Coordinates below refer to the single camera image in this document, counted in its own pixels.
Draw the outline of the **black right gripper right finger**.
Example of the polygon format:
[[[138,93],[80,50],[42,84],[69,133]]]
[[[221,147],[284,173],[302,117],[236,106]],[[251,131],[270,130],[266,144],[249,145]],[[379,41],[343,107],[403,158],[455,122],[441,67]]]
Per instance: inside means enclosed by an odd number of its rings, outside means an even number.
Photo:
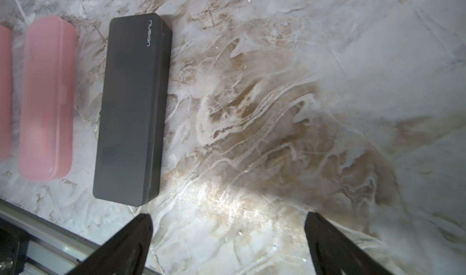
[[[317,275],[390,274],[318,213],[307,214],[304,232]]]

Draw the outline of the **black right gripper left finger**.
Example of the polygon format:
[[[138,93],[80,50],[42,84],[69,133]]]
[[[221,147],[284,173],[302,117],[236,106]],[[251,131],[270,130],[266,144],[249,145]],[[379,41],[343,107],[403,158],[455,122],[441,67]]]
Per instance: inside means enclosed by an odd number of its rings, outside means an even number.
[[[149,214],[139,214],[68,273],[70,275],[141,275],[153,234]]]

